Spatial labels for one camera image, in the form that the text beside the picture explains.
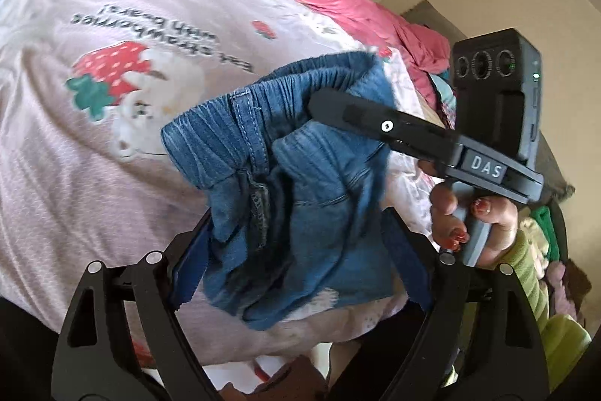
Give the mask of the person right hand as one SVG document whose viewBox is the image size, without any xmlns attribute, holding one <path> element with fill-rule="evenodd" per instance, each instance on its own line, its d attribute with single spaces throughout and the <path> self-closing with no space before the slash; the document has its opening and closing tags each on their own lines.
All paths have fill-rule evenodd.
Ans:
<svg viewBox="0 0 601 401">
<path fill-rule="evenodd" d="M 470 241 L 468 228 L 453 214 L 458 198 L 444 184 L 437 184 L 430 193 L 432 237 L 442 248 L 454 253 Z M 470 207 L 478 220 L 490 224 L 491 230 L 478 260 L 478 266 L 493 268 L 515 244 L 518 234 L 518 208 L 504 197 L 479 197 Z"/>
</svg>

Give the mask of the person left hand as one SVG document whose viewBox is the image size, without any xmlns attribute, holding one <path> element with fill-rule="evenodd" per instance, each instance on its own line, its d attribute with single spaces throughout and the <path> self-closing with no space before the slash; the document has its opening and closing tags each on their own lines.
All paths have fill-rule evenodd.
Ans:
<svg viewBox="0 0 601 401">
<path fill-rule="evenodd" d="M 228 383 L 219 395 L 222 400 L 243 401 L 315 401 L 325 400 L 328 384 L 312 361 L 305 355 L 284 364 L 272 378 L 254 392 L 245 394 Z"/>
</svg>

